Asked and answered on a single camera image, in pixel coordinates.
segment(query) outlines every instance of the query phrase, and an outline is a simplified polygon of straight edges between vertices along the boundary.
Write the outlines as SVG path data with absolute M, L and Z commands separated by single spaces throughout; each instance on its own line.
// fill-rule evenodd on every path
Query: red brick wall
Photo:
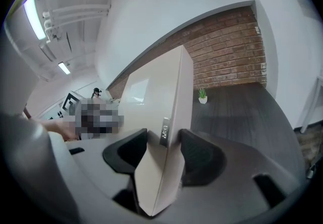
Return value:
M 129 75 L 183 44 L 194 62 L 194 89 L 249 82 L 266 84 L 262 37 L 250 7 L 218 13 L 174 33 L 133 63 L 109 87 L 120 98 Z

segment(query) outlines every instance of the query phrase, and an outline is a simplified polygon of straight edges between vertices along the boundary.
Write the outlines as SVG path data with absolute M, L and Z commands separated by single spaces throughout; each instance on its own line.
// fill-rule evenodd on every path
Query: white pot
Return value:
M 198 98 L 201 104 L 205 104 L 207 102 L 207 96 L 205 98 Z

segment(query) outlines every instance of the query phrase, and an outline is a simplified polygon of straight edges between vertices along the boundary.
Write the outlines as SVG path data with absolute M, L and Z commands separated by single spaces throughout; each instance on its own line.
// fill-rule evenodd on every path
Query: potted plant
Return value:
M 198 97 L 201 104 L 205 104 L 207 102 L 207 95 L 204 89 L 198 89 Z

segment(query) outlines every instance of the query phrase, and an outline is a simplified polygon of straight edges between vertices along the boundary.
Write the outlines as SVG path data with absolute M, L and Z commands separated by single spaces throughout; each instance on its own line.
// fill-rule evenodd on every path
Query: small succulent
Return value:
M 206 92 L 204 89 L 198 89 L 198 96 L 200 98 L 206 98 Z

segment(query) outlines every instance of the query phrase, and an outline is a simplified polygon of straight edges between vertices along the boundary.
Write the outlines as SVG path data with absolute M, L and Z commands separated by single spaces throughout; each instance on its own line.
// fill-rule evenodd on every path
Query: fluorescent light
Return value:
M 27 14 L 29 23 L 32 29 L 34 30 L 37 38 L 39 40 L 45 38 L 46 37 L 45 32 L 41 27 L 41 23 L 37 15 L 35 0 L 26 0 L 24 3 L 24 8 L 25 8 L 25 12 Z
M 70 74 L 71 72 L 69 71 L 69 69 L 67 69 L 67 67 L 65 66 L 64 63 L 59 63 L 59 67 L 61 67 L 61 69 L 66 73 L 66 74 Z

